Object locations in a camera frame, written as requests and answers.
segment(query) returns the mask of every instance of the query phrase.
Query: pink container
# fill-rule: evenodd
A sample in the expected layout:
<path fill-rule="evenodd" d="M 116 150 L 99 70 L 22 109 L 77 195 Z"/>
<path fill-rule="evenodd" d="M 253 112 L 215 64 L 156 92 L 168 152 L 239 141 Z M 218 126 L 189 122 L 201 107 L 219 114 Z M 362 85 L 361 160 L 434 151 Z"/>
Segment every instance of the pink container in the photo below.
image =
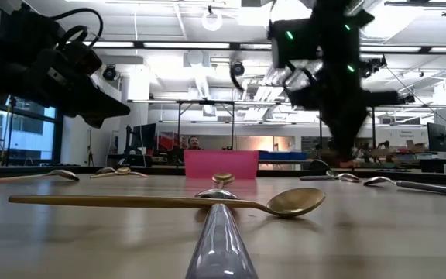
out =
<path fill-rule="evenodd" d="M 185 150 L 185 176 L 211 178 L 229 172 L 235 179 L 256 179 L 258 151 Z"/>

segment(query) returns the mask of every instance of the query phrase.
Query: wall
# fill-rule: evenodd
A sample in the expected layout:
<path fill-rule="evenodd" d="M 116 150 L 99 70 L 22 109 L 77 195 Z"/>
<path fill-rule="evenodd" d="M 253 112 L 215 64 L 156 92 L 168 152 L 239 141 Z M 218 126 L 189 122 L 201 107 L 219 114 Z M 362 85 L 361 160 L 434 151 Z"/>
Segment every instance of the wall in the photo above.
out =
<path fill-rule="evenodd" d="M 109 96 L 121 100 L 122 94 L 94 74 L 94 82 Z M 65 117 L 63 121 L 63 141 L 61 143 L 61 163 L 87 165 L 87 147 L 89 131 L 95 166 L 105 166 L 112 132 L 120 126 L 120 117 L 106 119 L 100 129 L 91 128 L 80 116 Z"/>

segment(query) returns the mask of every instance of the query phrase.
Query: person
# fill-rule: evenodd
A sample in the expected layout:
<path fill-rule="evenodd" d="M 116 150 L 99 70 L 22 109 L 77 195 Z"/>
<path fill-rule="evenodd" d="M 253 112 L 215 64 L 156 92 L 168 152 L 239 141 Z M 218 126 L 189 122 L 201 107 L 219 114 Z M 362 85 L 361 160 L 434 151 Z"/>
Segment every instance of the person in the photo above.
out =
<path fill-rule="evenodd" d="M 188 140 L 189 150 L 200 150 L 199 139 L 196 136 L 191 136 Z"/>

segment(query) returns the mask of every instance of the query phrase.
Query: white ceiling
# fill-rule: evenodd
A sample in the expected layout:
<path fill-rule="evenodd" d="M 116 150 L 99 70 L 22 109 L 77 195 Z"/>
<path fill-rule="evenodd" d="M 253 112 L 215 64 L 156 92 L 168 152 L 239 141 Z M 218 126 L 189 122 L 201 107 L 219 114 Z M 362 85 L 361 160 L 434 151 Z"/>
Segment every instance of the white ceiling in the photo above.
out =
<path fill-rule="evenodd" d="M 201 25 L 204 7 L 180 7 L 181 24 L 172 4 L 169 5 L 137 5 L 107 4 L 104 1 L 68 2 L 65 0 L 26 0 L 37 12 L 54 16 L 71 9 L 88 7 L 101 13 L 105 21 L 104 40 L 190 40 L 190 41 L 224 41 L 224 42 L 265 42 L 266 30 L 263 26 L 242 26 L 238 24 L 239 0 L 227 1 L 228 9 L 215 9 L 223 14 L 223 25 L 217 31 L 208 31 Z M 380 0 L 366 0 L 364 7 L 370 9 Z M 255 8 L 256 16 L 266 17 L 269 8 Z M 388 44 L 420 44 L 446 45 L 446 17 L 438 11 L 425 11 L 418 14 L 406 28 L 398 30 L 389 38 Z M 398 20 L 390 17 L 384 24 L 390 25 Z M 78 24 L 90 27 L 97 32 L 98 20 L 92 14 L 73 15 L 60 21 L 69 29 Z M 156 90 L 187 91 L 194 85 L 194 77 L 182 68 L 183 51 L 179 50 L 97 50 L 99 55 L 138 55 L 144 57 L 151 70 L 164 86 Z M 211 57 L 234 57 L 244 60 L 246 70 L 254 73 L 266 73 L 271 64 L 271 55 L 267 52 L 208 51 Z M 387 62 L 393 72 L 405 85 L 414 84 L 432 74 L 446 71 L 446 56 L 430 55 L 387 55 Z M 419 70 L 426 70 L 424 77 L 418 77 Z M 208 83 L 215 87 L 231 87 L 229 76 L 221 69 L 208 74 Z M 393 76 L 385 73 L 375 74 L 364 81 L 364 85 L 372 90 L 403 88 Z"/>

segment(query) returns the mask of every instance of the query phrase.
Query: ceiling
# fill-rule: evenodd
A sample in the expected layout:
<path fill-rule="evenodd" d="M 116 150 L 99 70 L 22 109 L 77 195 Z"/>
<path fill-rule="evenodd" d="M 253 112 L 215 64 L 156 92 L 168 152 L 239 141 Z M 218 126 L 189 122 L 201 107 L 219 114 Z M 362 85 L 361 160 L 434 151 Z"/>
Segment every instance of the ceiling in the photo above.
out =
<path fill-rule="evenodd" d="M 205 5 L 185 5 L 184 2 L 174 4 L 160 0 L 26 0 L 37 12 L 54 16 L 71 9 L 93 8 L 97 10 L 104 22 L 103 40 L 172 40 L 172 41 L 218 41 L 218 42 L 266 42 L 264 24 L 269 19 L 269 4 L 260 8 L 242 8 L 241 0 L 228 0 L 225 8 L 214 4 L 214 12 L 222 14 L 222 26 L 217 31 L 209 31 L 202 26 L 201 17 L 207 10 Z M 283 3 L 297 0 L 281 0 Z M 405 8 L 382 10 L 384 1 L 365 0 L 360 3 L 366 10 L 373 12 L 377 19 L 371 30 L 378 26 L 383 28 L 397 27 L 395 30 L 380 31 L 389 34 L 386 38 L 366 38 L 364 43 L 384 43 L 398 45 L 446 45 L 446 17 L 441 16 L 444 9 L 418 9 L 416 12 Z M 95 15 L 81 13 L 60 21 L 65 29 L 76 25 L 89 26 L 95 33 L 98 20 Z M 141 56 L 149 65 L 157 82 L 153 82 L 151 91 L 187 92 L 195 86 L 194 76 L 190 68 L 183 68 L 182 50 L 97 50 L 100 56 Z M 210 57 L 231 57 L 243 60 L 246 75 L 264 75 L 271 64 L 269 52 L 232 52 L 207 51 Z M 434 55 L 387 55 L 389 69 L 381 70 L 363 81 L 363 86 L 370 90 L 402 90 L 404 85 L 419 84 L 421 96 L 433 91 L 433 86 L 446 78 L 446 56 Z M 228 76 L 228 66 L 218 64 L 216 69 L 210 68 L 207 75 L 210 87 L 232 88 Z"/>

